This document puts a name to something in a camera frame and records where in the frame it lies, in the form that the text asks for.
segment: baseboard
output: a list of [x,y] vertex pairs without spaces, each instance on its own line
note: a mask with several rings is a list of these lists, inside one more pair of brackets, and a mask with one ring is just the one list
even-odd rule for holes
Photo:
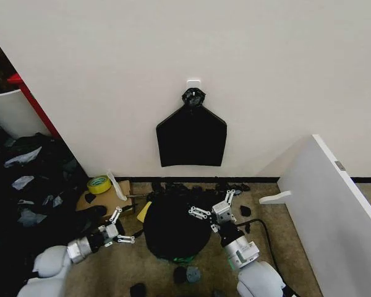
[[[371,183],[370,178],[351,178],[354,183]],[[227,182],[227,183],[277,183],[279,178],[277,177],[157,177],[157,176],[138,176],[138,177],[116,177],[116,180],[123,181],[129,180],[133,183],[152,183],[159,181],[161,183],[218,183],[218,182]]]
[[371,184],[371,178],[351,178],[354,183]]
[[116,180],[123,181],[128,179],[133,183],[152,183],[159,181],[161,183],[276,183],[279,178],[276,177],[157,177],[157,176],[142,176],[142,177],[116,177]]

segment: black cable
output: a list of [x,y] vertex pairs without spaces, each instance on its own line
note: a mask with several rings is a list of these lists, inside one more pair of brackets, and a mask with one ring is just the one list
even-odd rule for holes
[[272,261],[273,261],[273,265],[275,266],[275,269],[277,271],[277,273],[280,275],[280,277],[282,278],[282,281],[283,283],[286,285],[286,287],[288,287],[293,294],[295,294],[297,297],[300,297],[285,281],[284,281],[284,278],[283,278],[283,275],[282,273],[280,272],[280,269],[279,269],[279,265],[276,261],[276,257],[275,257],[275,254],[273,253],[273,249],[272,249],[272,243],[271,243],[271,238],[270,238],[270,234],[268,232],[268,228],[267,228],[267,225],[265,224],[265,222],[263,220],[261,220],[260,218],[253,218],[249,221],[246,221],[244,223],[240,223],[240,224],[237,224],[236,226],[237,227],[241,227],[241,226],[246,226],[246,225],[249,225],[251,223],[254,223],[254,222],[260,222],[261,225],[264,227],[264,230],[265,230],[265,235],[267,237],[267,241],[268,241],[268,247],[270,249],[270,253],[271,253],[271,258],[272,258]]
[[140,235],[142,235],[143,234],[143,232],[144,232],[144,230],[143,229],[141,229],[141,230],[138,230],[138,232],[136,232],[136,233],[134,233],[132,236],[135,236],[135,238],[138,238]]

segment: red object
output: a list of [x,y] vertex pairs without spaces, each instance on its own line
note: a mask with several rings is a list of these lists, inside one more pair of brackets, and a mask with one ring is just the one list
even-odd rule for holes
[[23,82],[23,79],[21,78],[21,76],[19,76],[18,73],[15,73],[9,79],[7,79],[7,81],[10,84],[18,85],[19,89],[25,95],[27,101],[29,101],[30,105],[36,111],[37,115],[40,117],[40,119],[42,120],[44,125],[47,127],[47,129],[50,131],[52,136],[54,138],[60,139],[61,136],[59,135],[58,131],[56,130],[54,124],[51,122],[49,117],[46,115],[44,110],[41,108],[40,104],[38,104],[35,97],[33,97],[32,93],[30,93],[29,88],[26,86],[25,82]]

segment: white shelf bracket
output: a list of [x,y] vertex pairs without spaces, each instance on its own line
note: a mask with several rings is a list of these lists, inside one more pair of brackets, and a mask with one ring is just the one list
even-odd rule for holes
[[284,204],[286,197],[291,196],[291,191],[285,191],[273,196],[265,196],[259,199],[260,204]]

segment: floor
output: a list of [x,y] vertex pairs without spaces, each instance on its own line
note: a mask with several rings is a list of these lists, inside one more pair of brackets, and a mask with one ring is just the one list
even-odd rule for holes
[[[204,188],[214,186],[200,185]],[[259,198],[279,193],[277,185],[253,183],[249,186],[249,192],[243,192],[232,202],[232,211],[238,222],[248,220],[240,215],[239,206],[250,207],[252,217],[261,218],[267,224],[285,281],[301,296],[322,296],[286,206],[258,204]],[[134,194],[151,191],[148,183],[133,183],[132,187]],[[358,187],[371,203],[371,184],[358,184]],[[145,200],[138,199],[137,203],[139,212]],[[142,228],[135,215],[121,220],[127,234]],[[253,240],[260,249],[260,260],[272,264],[262,227],[258,223],[252,225],[246,237]],[[227,297],[237,296],[237,273],[231,270],[218,235],[211,236],[209,243],[191,265],[200,269],[202,279],[194,284],[176,285],[173,282],[173,270],[177,265],[157,259],[147,249],[142,235],[133,245],[114,244],[109,248],[101,248],[84,262],[74,265],[67,278],[66,296],[130,296],[129,288],[138,282],[146,284],[147,296],[151,297],[210,297],[214,289],[222,291]]]

